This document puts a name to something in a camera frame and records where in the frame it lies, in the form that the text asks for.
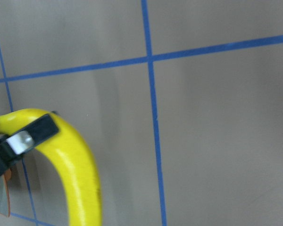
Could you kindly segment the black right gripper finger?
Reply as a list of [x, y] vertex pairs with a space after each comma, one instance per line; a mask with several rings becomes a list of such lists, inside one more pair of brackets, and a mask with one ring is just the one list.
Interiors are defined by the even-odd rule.
[[0, 176], [33, 150], [54, 135], [59, 129], [49, 114], [34, 120], [14, 134], [0, 137]]

